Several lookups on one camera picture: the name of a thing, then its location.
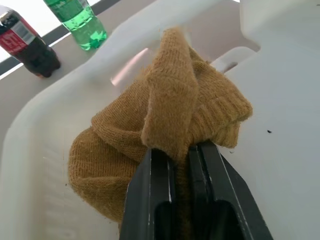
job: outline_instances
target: clear plastic bottle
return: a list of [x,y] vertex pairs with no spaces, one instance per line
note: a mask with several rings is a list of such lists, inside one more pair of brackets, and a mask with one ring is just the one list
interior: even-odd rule
[[44,0],[83,50],[97,49],[108,35],[87,0]]

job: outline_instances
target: green bottle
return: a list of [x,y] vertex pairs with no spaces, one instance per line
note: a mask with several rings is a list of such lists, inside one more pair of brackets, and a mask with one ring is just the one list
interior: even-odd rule
[[97,49],[107,38],[104,26],[87,0],[44,0],[59,21],[85,50]]

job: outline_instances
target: green liquid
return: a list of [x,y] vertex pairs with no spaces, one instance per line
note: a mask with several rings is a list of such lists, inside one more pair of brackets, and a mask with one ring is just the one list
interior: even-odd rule
[[44,0],[85,51],[97,49],[107,33],[85,0]]

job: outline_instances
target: red label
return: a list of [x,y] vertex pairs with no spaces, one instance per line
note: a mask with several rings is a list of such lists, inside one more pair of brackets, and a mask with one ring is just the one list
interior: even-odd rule
[[28,45],[11,29],[0,35],[0,46],[8,53],[15,55]]
[[36,31],[26,21],[18,21],[11,29],[0,35],[0,46],[15,55],[26,48],[34,39]]

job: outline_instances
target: white surface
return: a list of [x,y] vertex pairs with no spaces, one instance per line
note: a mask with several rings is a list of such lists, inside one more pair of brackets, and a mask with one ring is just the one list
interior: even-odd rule
[[[130,0],[121,0],[99,18],[107,31],[111,32],[114,26],[149,2],[140,0],[133,3]],[[237,3],[225,1],[195,17],[187,24],[193,46],[205,52],[209,58],[216,58],[238,45],[255,48],[240,34],[238,10]],[[227,31],[217,24],[221,19],[229,20],[224,25]],[[78,48],[70,36],[53,48],[62,61],[62,68],[51,78],[39,80],[21,67],[0,80],[0,132],[8,128],[6,125],[9,126],[15,112],[34,94],[90,57]],[[144,57],[150,57],[150,54],[144,54]],[[58,89],[62,87],[58,90],[59,98],[51,94],[57,90],[54,84],[53,92],[50,88],[47,92],[42,92],[36,97],[37,100],[27,104],[25,110],[11,125],[0,172],[0,232],[5,239],[42,240],[45,236],[51,236],[47,239],[54,240],[118,239],[115,224],[109,223],[108,219],[101,217],[82,202],[65,184],[68,182],[68,151],[73,138],[82,129],[87,128],[90,118],[123,89],[125,84],[122,84],[122,81],[115,88],[109,80],[115,80],[117,75],[113,73],[117,73],[128,59],[123,58],[118,67],[109,67],[112,71],[107,71],[105,67],[100,69],[100,73],[103,74],[96,74],[99,75],[97,77],[90,75],[86,78],[83,73],[88,65],[81,66],[72,73],[74,85],[68,81],[69,77],[64,77],[58,82]],[[132,75],[138,68],[139,65],[130,67]],[[125,79],[132,80],[130,75],[124,75],[123,81],[126,81]],[[52,99],[52,102],[47,102],[47,98]],[[24,119],[24,126],[19,119]],[[13,132],[16,133],[16,127],[21,129],[21,132],[12,135]],[[9,150],[7,146],[11,145],[11,141],[15,143]]]
[[[92,6],[100,0],[87,1]],[[1,0],[0,5],[17,11],[40,36],[46,35],[61,25],[43,0]],[[0,62],[9,57],[10,54],[0,47]]]
[[[0,221],[5,220],[0,226],[6,226],[1,229],[10,236],[6,239],[22,240],[19,234],[27,232],[23,239],[37,239],[33,223],[43,223],[44,229],[50,226],[40,217],[45,203],[42,174],[46,168],[51,173],[50,159],[66,163],[74,136],[118,95],[109,77],[133,55],[152,48],[165,27],[182,24],[215,4],[212,0],[176,2],[183,6],[169,7],[162,0],[130,18],[94,57],[41,92],[17,116],[5,139],[0,176]],[[264,4],[243,1],[248,19],[255,16],[256,23],[250,26],[242,16],[242,29],[261,49],[227,75],[252,102],[254,115],[242,124],[233,153],[220,150],[247,182],[275,240],[318,239],[319,7],[315,0],[293,1],[284,7],[286,3],[277,1],[268,17],[263,11],[255,15]],[[93,217],[94,212],[86,208],[77,211]]]

